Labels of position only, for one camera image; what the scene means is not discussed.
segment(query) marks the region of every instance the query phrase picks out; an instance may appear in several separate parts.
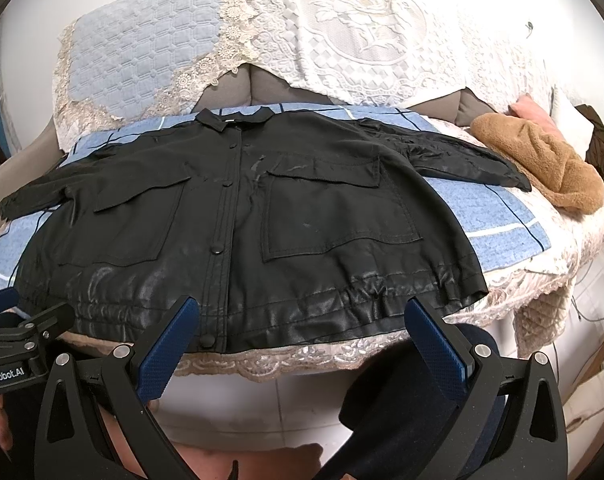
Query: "pocket flap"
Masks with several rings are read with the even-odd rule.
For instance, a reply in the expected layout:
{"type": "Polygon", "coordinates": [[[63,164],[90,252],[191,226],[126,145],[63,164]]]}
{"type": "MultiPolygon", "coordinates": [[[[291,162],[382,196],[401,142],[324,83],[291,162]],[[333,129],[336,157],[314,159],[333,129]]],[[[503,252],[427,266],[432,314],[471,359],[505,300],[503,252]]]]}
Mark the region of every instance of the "pocket flap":
{"type": "Polygon", "coordinates": [[[184,166],[175,166],[165,173],[141,176],[135,180],[126,179],[118,180],[117,182],[109,182],[108,185],[99,192],[93,212],[98,213],[110,207],[128,202],[149,189],[170,187],[174,184],[189,180],[190,178],[191,176],[184,166]]]}
{"type": "Polygon", "coordinates": [[[313,156],[287,154],[282,155],[268,172],[275,176],[323,180],[360,187],[379,187],[380,184],[378,156],[342,164],[313,156]]]}

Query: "blue plaid blanket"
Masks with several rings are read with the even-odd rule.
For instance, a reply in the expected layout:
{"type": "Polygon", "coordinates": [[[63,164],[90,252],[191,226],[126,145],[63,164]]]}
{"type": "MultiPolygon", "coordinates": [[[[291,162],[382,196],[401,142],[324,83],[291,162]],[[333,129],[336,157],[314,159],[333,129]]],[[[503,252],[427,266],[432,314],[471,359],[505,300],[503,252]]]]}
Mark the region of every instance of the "blue plaid blanket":
{"type": "MultiPolygon", "coordinates": [[[[314,110],[339,120],[371,118],[383,123],[396,124],[409,130],[438,132],[437,128],[421,115],[402,108],[368,106],[338,106],[315,104],[274,104],[269,107],[276,113],[285,110],[314,110]]],[[[259,107],[222,108],[216,114],[243,112],[250,114],[259,107]]],[[[140,134],[151,130],[170,128],[175,124],[192,121],[197,114],[157,117],[128,124],[118,130],[95,132],[82,137],[63,162],[74,160],[114,142],[132,142],[140,134]]],[[[531,211],[508,190],[499,186],[469,184],[439,178],[427,178],[429,184],[447,202],[476,250],[484,272],[503,269],[522,262],[547,250],[551,243],[531,211]]],[[[50,211],[34,213],[9,222],[0,234],[0,288],[15,277],[19,258],[30,240],[50,216],[50,211]]]]}

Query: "pink pillow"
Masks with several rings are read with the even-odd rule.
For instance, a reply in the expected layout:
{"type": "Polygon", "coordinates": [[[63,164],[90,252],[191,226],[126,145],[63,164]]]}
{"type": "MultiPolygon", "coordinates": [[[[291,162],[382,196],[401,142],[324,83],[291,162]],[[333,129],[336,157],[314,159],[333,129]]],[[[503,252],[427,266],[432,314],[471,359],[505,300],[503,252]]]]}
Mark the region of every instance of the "pink pillow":
{"type": "Polygon", "coordinates": [[[509,110],[520,119],[526,119],[537,124],[544,130],[544,133],[550,134],[556,139],[564,140],[562,132],[557,129],[551,116],[533,101],[529,94],[520,96],[517,103],[509,105],[509,110]]]}

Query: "brown fuzzy cloth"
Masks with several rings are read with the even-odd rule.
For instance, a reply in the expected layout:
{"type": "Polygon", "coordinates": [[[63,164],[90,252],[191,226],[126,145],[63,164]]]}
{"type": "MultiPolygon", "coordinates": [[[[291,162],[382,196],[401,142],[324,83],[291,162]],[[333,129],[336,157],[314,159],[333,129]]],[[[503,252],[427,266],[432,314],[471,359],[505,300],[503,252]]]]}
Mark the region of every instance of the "brown fuzzy cloth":
{"type": "Polygon", "coordinates": [[[604,182],[562,140],[517,117],[484,114],[471,123],[471,134],[508,158],[553,205],[595,213],[604,203],[604,182]]]}

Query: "gray sofa cushion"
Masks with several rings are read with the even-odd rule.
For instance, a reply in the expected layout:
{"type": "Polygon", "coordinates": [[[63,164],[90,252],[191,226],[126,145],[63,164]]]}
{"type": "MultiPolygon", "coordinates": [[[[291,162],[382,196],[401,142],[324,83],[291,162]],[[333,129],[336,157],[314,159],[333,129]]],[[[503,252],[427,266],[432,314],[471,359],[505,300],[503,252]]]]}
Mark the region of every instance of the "gray sofa cushion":
{"type": "Polygon", "coordinates": [[[218,79],[217,86],[209,85],[193,107],[194,112],[204,108],[230,108],[251,104],[251,78],[248,64],[240,65],[237,74],[227,72],[218,79]]]}
{"type": "Polygon", "coordinates": [[[453,123],[458,115],[459,107],[460,91],[457,91],[444,97],[438,97],[437,99],[412,106],[411,110],[432,119],[453,123]]]}
{"type": "Polygon", "coordinates": [[[291,88],[286,81],[255,65],[251,65],[251,105],[272,103],[333,104],[325,95],[301,88],[291,88]]]}
{"type": "Polygon", "coordinates": [[[473,120],[480,115],[495,113],[484,101],[480,101],[470,89],[464,88],[460,95],[460,108],[454,122],[456,126],[464,128],[470,126],[473,120]]]}

